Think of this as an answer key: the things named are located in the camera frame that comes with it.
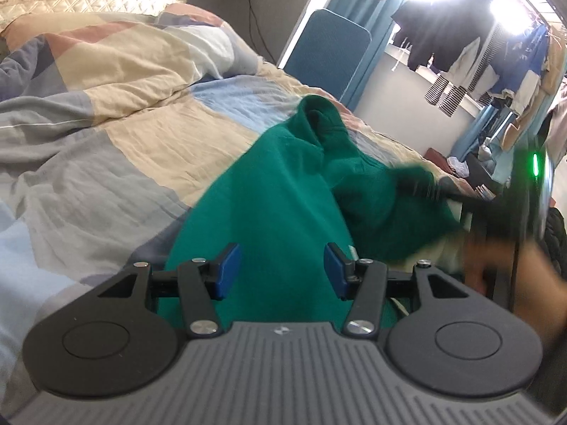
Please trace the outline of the person's right hand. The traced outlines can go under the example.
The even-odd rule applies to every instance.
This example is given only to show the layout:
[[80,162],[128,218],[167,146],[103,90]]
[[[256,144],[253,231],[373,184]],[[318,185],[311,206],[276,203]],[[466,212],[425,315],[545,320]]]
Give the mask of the person's right hand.
[[462,250],[462,268],[465,284],[481,294],[486,270],[503,274],[513,292],[512,313],[537,333],[545,347],[554,345],[565,331],[566,282],[536,242],[516,245],[470,234]]

